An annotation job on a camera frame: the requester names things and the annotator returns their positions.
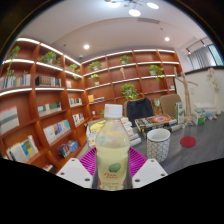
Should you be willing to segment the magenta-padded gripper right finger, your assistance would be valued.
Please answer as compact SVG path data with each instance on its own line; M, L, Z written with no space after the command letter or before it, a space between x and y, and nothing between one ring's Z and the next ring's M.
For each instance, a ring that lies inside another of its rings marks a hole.
M147 159L134 148L129 149L129 173L134 189L167 176L166 171L156 159Z

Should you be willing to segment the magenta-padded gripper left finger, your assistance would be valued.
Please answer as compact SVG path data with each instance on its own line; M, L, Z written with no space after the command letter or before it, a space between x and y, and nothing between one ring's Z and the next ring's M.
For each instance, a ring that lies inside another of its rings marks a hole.
M96 149L93 148L79 159L71 158L58 171L57 176L83 188L91 188L96 172Z

